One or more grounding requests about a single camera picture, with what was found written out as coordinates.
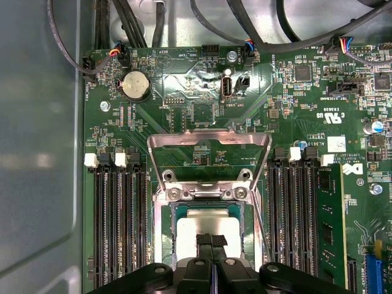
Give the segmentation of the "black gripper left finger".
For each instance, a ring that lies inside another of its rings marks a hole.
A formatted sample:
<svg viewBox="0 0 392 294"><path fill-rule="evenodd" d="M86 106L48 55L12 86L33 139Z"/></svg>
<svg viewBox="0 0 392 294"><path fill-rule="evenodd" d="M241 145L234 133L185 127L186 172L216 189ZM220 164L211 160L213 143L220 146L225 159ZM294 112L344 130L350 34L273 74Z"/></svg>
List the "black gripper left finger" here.
<svg viewBox="0 0 392 294"><path fill-rule="evenodd" d="M91 293L209 293L213 262L206 250L213 248L213 237L197 235L197 246L199 256L180 260L175 269L152 263Z"/></svg>

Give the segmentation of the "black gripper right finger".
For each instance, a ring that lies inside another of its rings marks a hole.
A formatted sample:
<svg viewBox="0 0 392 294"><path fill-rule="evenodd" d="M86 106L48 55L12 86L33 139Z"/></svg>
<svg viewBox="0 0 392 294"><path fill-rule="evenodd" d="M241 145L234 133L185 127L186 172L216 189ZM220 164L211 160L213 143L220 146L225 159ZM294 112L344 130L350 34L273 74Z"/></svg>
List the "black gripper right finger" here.
<svg viewBox="0 0 392 294"><path fill-rule="evenodd" d="M220 256L217 263L222 293L347 293L348 290L287 265L269 262L258 271L240 258Z"/></svg>

